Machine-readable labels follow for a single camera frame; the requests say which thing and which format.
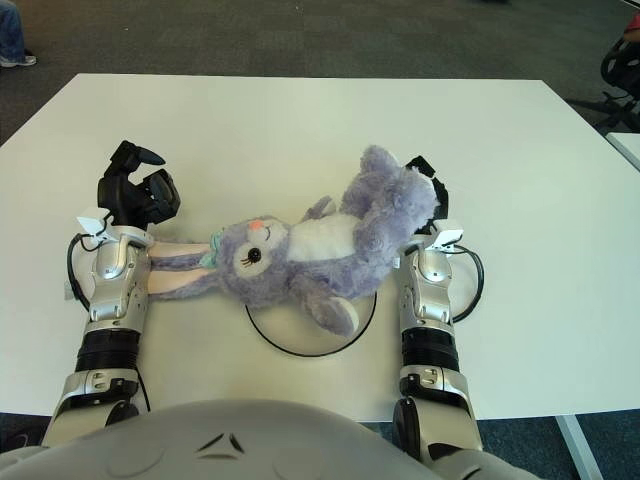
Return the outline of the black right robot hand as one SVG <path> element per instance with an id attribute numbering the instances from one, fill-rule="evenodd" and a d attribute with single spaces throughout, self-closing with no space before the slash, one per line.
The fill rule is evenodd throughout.
<path id="1" fill-rule="evenodd" d="M 435 230 L 436 220 L 446 220 L 449 211 L 449 193 L 446 186 L 435 175 L 435 169 L 422 156 L 414 157 L 405 165 L 408 170 L 417 170 L 420 174 L 427 177 L 434 188 L 437 205 L 434 208 L 431 218 L 427 223 L 416 231 L 416 234 L 431 235 Z"/>

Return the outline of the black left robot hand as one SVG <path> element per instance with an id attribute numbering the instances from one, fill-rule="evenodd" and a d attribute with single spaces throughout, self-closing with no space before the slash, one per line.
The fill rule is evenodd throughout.
<path id="1" fill-rule="evenodd" d="M 147 230 L 174 218 L 181 198 L 171 175 L 159 169 L 138 183 L 129 180 L 142 164 L 161 166 L 165 160 L 144 147 L 123 140 L 110 158 L 110 165 L 98 182 L 97 205 L 113 216 L 113 224 Z"/>

